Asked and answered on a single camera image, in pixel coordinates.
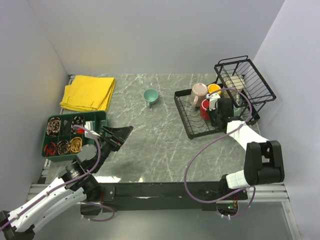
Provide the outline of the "small teal cup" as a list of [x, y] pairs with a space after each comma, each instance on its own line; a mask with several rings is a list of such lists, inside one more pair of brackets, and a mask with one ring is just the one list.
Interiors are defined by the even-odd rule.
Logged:
[[157, 90], [154, 88], [149, 88], [145, 90], [143, 93], [143, 98], [148, 108], [150, 108], [153, 104], [157, 102], [158, 97], [159, 97], [159, 94]]

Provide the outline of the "cream floral mug green interior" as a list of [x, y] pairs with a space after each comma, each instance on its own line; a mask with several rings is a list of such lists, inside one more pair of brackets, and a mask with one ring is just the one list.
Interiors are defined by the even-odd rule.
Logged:
[[241, 76], [225, 75], [223, 78], [225, 87], [228, 89], [236, 89], [241, 92], [245, 88], [245, 81]]

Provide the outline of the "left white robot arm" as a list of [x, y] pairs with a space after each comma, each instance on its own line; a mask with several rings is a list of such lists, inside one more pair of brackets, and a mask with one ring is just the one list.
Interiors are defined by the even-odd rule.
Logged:
[[86, 132], [95, 141], [86, 144], [44, 190], [12, 211], [1, 211], [0, 230], [7, 240], [31, 240], [36, 230], [82, 201], [98, 200], [101, 184], [94, 177], [111, 152], [117, 152], [133, 130], [133, 126], [102, 127], [98, 136]]

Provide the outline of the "pink mug dark interior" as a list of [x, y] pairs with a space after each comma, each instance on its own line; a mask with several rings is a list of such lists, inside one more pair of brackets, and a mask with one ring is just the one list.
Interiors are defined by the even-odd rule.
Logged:
[[191, 108], [199, 107], [208, 94], [208, 87], [203, 83], [196, 83], [192, 86], [190, 95]]

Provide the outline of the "red mug black handle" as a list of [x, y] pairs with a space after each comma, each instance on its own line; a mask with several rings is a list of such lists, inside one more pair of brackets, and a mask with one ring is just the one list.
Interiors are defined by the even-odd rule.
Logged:
[[202, 102], [201, 102], [201, 105], [199, 107], [200, 109], [200, 116], [208, 121], [210, 119], [210, 116], [208, 114], [208, 109], [210, 107], [210, 101], [208, 99], [204, 99]]

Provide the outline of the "grey-green glazed mug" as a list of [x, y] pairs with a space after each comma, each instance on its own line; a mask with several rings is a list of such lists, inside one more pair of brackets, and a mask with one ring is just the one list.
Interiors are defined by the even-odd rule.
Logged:
[[242, 107], [235, 107], [233, 109], [233, 116], [234, 117], [239, 117], [241, 115], [242, 111], [243, 111]]

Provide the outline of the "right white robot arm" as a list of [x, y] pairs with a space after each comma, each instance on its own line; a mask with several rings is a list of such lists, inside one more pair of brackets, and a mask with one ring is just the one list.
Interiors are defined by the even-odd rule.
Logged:
[[245, 121], [235, 117], [233, 102], [229, 98], [215, 100], [214, 107], [207, 112], [212, 125], [224, 130], [245, 150], [243, 169], [225, 174], [219, 181], [222, 198], [231, 199], [240, 188], [283, 182], [283, 154], [277, 140], [262, 137]]

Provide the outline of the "yellow mug black handle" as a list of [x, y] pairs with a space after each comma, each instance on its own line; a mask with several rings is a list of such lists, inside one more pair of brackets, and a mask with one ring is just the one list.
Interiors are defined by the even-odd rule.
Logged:
[[212, 83], [207, 86], [207, 93], [211, 94], [217, 90], [220, 90], [221, 87], [218, 84]]

